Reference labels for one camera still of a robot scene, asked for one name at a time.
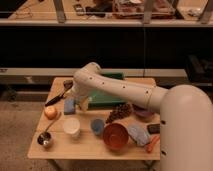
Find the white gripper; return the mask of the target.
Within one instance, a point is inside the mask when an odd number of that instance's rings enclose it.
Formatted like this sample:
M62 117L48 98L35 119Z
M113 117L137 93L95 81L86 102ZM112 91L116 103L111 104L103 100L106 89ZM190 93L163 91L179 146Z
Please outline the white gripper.
M77 88L77 87L72 87L70 90L70 94L76 100L77 104L79 105L79 108L82 111L88 110L89 92L87 90Z

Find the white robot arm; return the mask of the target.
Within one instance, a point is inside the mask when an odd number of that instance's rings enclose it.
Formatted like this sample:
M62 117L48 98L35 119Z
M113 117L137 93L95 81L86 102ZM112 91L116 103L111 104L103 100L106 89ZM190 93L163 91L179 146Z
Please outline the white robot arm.
M74 73L72 95L82 102L94 89L160 115L161 171L213 171L213 102L204 91L104 77L90 62Z

